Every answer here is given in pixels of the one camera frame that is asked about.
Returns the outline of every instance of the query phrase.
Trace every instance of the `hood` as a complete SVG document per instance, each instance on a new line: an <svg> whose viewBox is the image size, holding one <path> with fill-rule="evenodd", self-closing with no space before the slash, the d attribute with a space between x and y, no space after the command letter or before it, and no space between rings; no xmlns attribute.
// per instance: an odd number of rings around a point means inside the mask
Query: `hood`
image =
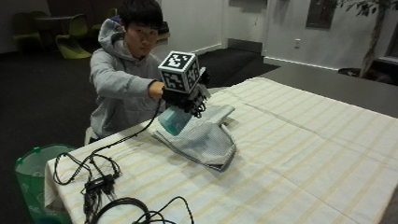
<svg viewBox="0 0 398 224"><path fill-rule="evenodd" d="M104 21L98 34L98 42L104 51L109 54L128 61L138 61L124 47L124 32L121 25L116 21L110 19Z"/></svg>

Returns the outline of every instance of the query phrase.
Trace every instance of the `black cable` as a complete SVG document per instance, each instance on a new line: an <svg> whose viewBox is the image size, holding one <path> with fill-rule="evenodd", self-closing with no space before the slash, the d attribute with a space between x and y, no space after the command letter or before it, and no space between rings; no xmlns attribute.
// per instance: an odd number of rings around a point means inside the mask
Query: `black cable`
<svg viewBox="0 0 398 224"><path fill-rule="evenodd" d="M112 169L113 169L113 177L117 178L120 173L121 173L121 167L120 165L112 160L112 158L101 155L101 154L94 154L94 153L90 153L90 155L88 156L89 157L89 163L93 164L96 170L98 171L101 177L104 177L104 173L100 169L100 167L97 166L97 163L96 161L93 160L94 157L101 157L102 159L108 160L110 162L110 165L112 165Z"/></svg>
<svg viewBox="0 0 398 224"><path fill-rule="evenodd" d="M112 201L108 205L104 206L104 208L100 210L100 212L93 216L89 224L97 224L102 214L113 207L118 206L118 205L122 205L122 204L132 204L134 206L137 206L142 212L144 212L144 217L145 217L145 221L142 222L142 224L146 224L149 223L150 221L150 215L149 215L149 210L148 210L148 207L146 205L138 200L138 199L134 199L134 198L121 198L121 199L117 199L114 201Z"/></svg>
<svg viewBox="0 0 398 224"><path fill-rule="evenodd" d="M177 224L176 222L173 222L173 221L170 221L170 220L166 220L166 219L154 219L154 220L150 220L149 222L150 222L150 223L152 223L152 222L162 222L162 223L168 222L168 223L172 223L172 224Z"/></svg>
<svg viewBox="0 0 398 224"><path fill-rule="evenodd" d="M70 179L69 179L66 182L62 182L62 181L60 180L60 176L58 176L58 173L57 173L57 166L58 166L60 158L61 158L62 156L68 156L68 157L72 159L72 161L74 161L74 163L78 164L78 167L77 167L77 169L76 169L76 171L74 171L74 173L73 173ZM60 185L66 185L66 184L69 184L69 183L73 181L76 175L80 173L80 171L81 171L82 168L85 168L85 169L88 170L88 181L90 181L92 173L90 173L90 170L89 170L89 167L86 166L86 164L85 164L84 162L80 162L80 161L78 161L72 155L69 155L66 152L61 153L61 154L56 157L56 161L54 161L54 168L53 168L54 171L53 171L53 176L52 176L54 182L56 182L57 184L60 184Z"/></svg>
<svg viewBox="0 0 398 224"><path fill-rule="evenodd" d="M121 142L126 141L128 139L130 139L132 137L136 137L140 133L142 133L149 128L149 126L150 126L154 118L157 117L158 112L160 112L160 108L161 108L161 99L158 100L158 105L157 105L157 109L156 109L154 115L153 115L149 123L146 124L146 126L137 133L133 133L132 135L126 136L125 138L122 138L121 140L116 141L114 143L112 143L112 144L109 144L109 145L106 145L104 147L97 148L96 150L92 151L92 153L97 153L98 151L104 150L105 148L110 148L110 147L116 146Z"/></svg>
<svg viewBox="0 0 398 224"><path fill-rule="evenodd" d="M186 210L188 210L188 214L189 214L189 217L190 217L190 223L192 224L194 224L194 218L193 218L193 216L192 216L192 212L190 212L190 209L189 209L189 205L188 205L188 202L186 202L186 200L181 197L181 196L177 196L177 197L174 197L170 201L169 201L169 203L156 212L156 211L150 211L150 212L148 212L148 213L156 213L156 214L158 214L166 207L168 207L168 205L176 200L176 199L181 199L182 201L184 201L184 203L185 203L185 207L186 207ZM137 223L140 223L140 220L142 219L142 217L145 216L145 214L144 215L141 215L141 217L138 218L138 220L137 220Z"/></svg>

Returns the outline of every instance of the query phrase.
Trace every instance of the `table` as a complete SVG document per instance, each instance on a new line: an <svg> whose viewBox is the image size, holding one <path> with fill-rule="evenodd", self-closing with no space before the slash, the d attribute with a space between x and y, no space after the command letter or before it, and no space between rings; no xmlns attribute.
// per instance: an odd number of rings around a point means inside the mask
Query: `table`
<svg viewBox="0 0 398 224"><path fill-rule="evenodd" d="M396 86L301 64L282 66L261 77L398 118Z"/></svg>
<svg viewBox="0 0 398 224"><path fill-rule="evenodd" d="M235 108L225 120L237 142L227 170L218 173L177 155L154 139L161 127L154 122L136 139L102 151L124 172L116 181L118 198L134 197L158 210L180 195L195 223L379 222L398 183L398 119L262 77L218 91L211 105ZM81 160L141 127L72 155ZM80 191L86 176L56 185L53 163L46 168L46 203L58 199L73 222L84 223ZM60 164L66 179L76 166ZM161 213L177 223L189 221L182 203ZM100 223L132 223L138 215L120 207Z"/></svg>
<svg viewBox="0 0 398 224"><path fill-rule="evenodd" d="M68 34L68 22L72 20L74 16L45 16L45 17L36 17L34 20L37 21L54 21L58 23L58 27L61 28L61 35Z"/></svg>

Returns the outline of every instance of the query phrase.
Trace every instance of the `fiducial marker cube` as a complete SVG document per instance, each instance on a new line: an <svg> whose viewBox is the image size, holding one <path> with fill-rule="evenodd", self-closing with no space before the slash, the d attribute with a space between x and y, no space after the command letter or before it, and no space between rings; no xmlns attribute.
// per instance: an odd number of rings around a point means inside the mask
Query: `fiducial marker cube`
<svg viewBox="0 0 398 224"><path fill-rule="evenodd" d="M194 53L172 51L160 65L166 90L190 93L199 81L199 63Z"/></svg>

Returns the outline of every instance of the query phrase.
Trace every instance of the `sleeve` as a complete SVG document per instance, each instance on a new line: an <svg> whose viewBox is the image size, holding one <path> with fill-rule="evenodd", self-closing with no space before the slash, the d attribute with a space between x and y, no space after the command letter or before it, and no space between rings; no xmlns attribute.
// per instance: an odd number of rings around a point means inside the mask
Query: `sleeve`
<svg viewBox="0 0 398 224"><path fill-rule="evenodd" d="M116 99L148 97L148 85L153 79L117 71L113 56L102 49L93 53L89 65L89 81L100 96Z"/></svg>

